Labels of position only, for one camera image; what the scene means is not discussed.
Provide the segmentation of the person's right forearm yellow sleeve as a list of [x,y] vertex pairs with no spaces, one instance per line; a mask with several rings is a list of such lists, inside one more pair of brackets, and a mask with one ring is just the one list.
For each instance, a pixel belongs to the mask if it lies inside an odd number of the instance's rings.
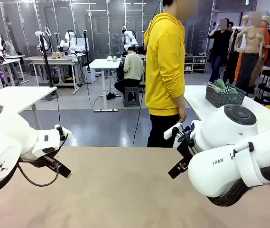
[[184,99],[184,90],[177,91],[173,94],[174,101],[177,104],[177,108],[179,113],[185,113],[186,112],[186,104]]

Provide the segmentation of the large white table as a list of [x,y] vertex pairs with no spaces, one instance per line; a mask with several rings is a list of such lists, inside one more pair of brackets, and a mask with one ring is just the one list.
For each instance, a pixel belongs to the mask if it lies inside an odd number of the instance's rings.
[[8,86],[0,89],[0,105],[18,114],[31,107],[36,128],[40,130],[36,103],[56,90],[55,86]]
[[[217,110],[217,108],[205,99],[205,93],[206,87],[203,85],[185,86],[184,98],[197,117],[202,121]],[[248,97],[244,98],[242,106],[248,108],[255,114],[259,133],[270,128],[270,109]]]

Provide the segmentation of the white computer case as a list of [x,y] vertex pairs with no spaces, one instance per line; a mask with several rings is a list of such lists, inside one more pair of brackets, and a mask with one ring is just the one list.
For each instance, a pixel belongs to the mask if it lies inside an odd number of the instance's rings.
[[82,67],[83,79],[85,84],[92,84],[95,82],[95,70],[90,69],[88,70],[88,66]]

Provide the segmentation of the long white work desk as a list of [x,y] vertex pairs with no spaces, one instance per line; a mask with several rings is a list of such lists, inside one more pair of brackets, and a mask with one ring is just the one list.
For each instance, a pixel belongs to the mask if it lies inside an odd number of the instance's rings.
[[[43,57],[27,57],[24,60],[28,60],[30,64],[32,64],[38,86],[40,86],[42,82],[46,82],[48,80],[46,63]],[[49,71],[56,71],[51,74],[53,85],[73,88],[72,94],[75,95],[83,84],[80,72],[81,63],[78,57],[47,57],[47,62],[49,65]]]

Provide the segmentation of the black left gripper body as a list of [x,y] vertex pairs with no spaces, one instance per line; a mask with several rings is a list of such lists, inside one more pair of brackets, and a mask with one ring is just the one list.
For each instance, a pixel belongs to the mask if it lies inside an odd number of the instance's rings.
[[42,168],[42,167],[55,168],[56,167],[55,162],[56,162],[56,164],[60,163],[57,159],[55,159],[55,156],[57,155],[57,153],[59,151],[60,151],[60,149],[57,149],[57,150],[54,150],[52,152],[46,153],[45,155],[43,155],[43,156],[41,156],[33,161],[19,158],[18,162],[29,163],[36,168]]

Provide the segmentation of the standing person in black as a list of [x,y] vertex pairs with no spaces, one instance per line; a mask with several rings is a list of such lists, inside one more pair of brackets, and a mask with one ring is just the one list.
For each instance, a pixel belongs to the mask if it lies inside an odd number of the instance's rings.
[[213,84],[220,77],[220,67],[223,65],[228,54],[228,47],[232,32],[228,29],[229,19],[221,19],[215,29],[208,35],[209,39],[213,39],[213,47],[211,52],[211,69],[212,73],[209,82]]

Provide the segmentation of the bare mannequin with dark skirt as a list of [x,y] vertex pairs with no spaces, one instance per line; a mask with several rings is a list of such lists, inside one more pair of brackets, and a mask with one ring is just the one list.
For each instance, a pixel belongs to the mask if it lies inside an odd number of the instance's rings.
[[251,26],[242,30],[236,39],[245,35],[246,46],[245,48],[236,48],[242,53],[240,71],[235,83],[235,87],[248,92],[251,74],[256,66],[256,63],[262,56],[262,49],[264,43],[264,32],[260,28],[262,22],[261,12],[251,13]]

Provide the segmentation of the black tripod stand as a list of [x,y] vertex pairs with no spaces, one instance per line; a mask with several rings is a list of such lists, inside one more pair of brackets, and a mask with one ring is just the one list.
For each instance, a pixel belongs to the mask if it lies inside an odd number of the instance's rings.
[[87,45],[87,30],[83,31],[83,37],[84,37],[84,42],[85,42],[85,56],[86,56],[86,61],[87,61],[87,72],[90,73],[90,61],[89,61],[89,51],[88,51],[88,45]]
[[48,63],[48,59],[47,59],[47,53],[46,53],[46,49],[45,49],[45,45],[44,45],[44,36],[42,35],[42,33],[40,33],[38,36],[39,36],[39,40],[40,40],[40,51],[42,53],[43,60],[45,63],[48,84],[50,87],[54,87],[53,81],[52,81],[52,76],[50,73],[49,63]]

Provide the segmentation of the beige towel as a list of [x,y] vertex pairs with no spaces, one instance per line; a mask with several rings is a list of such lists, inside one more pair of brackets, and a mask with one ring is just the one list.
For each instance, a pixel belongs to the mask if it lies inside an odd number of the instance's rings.
[[214,84],[212,84],[212,83],[206,83],[206,84],[204,84],[204,86],[206,86],[206,87],[209,87],[209,88],[211,88],[211,89],[213,89],[213,90],[215,90],[215,91],[217,91],[218,90],[218,87],[216,86],[216,85],[214,85]]

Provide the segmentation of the white height-adjustable desk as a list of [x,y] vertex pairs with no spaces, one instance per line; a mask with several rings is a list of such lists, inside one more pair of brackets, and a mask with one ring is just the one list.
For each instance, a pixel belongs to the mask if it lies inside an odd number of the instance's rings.
[[110,80],[110,70],[117,69],[120,65],[120,61],[110,61],[107,59],[95,59],[90,64],[90,69],[101,70],[101,77],[102,77],[102,95],[103,95],[103,108],[101,109],[94,109],[94,112],[102,113],[102,112],[118,112],[118,109],[108,109],[107,108],[107,98],[106,98],[106,86],[105,86],[105,71],[108,71],[108,82],[109,82],[109,92],[111,92],[111,80]]

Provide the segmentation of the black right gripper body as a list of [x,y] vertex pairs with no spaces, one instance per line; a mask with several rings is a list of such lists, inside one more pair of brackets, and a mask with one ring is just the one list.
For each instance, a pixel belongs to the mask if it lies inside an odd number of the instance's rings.
[[194,149],[194,146],[196,145],[194,139],[190,137],[191,132],[190,126],[186,126],[177,133],[177,141],[180,143],[177,147],[177,151],[183,157],[176,164],[177,167],[187,167],[193,156],[197,153]]

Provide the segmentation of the person's right hand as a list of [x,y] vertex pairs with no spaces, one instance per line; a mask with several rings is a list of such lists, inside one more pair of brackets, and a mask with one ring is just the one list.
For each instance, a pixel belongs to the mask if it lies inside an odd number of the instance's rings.
[[186,114],[186,109],[179,109],[179,122],[183,123],[186,120],[187,114]]

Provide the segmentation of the seated person grey jacket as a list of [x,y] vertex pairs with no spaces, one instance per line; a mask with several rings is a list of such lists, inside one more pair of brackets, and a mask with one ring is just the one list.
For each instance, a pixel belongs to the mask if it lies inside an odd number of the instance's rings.
[[[9,43],[7,40],[3,40],[1,43],[2,43],[3,50],[5,51],[6,55],[9,55],[9,56],[18,55],[16,50],[14,49],[14,46],[11,43]],[[12,75],[13,75],[14,80],[19,83],[19,75],[18,75],[18,72],[16,69],[16,64],[11,63],[10,69],[12,71]]]

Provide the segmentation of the grey plastic stool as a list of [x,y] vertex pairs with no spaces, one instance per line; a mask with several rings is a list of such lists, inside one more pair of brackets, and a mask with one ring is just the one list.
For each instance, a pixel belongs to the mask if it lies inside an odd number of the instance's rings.
[[124,107],[140,106],[139,88],[126,87],[123,100]]

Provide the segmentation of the seated person beige shirt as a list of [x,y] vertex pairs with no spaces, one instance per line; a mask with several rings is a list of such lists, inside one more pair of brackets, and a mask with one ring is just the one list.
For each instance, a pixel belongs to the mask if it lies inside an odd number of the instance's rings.
[[125,95],[126,87],[137,87],[143,74],[143,60],[136,54],[135,48],[130,46],[124,62],[124,78],[115,83],[115,88]]

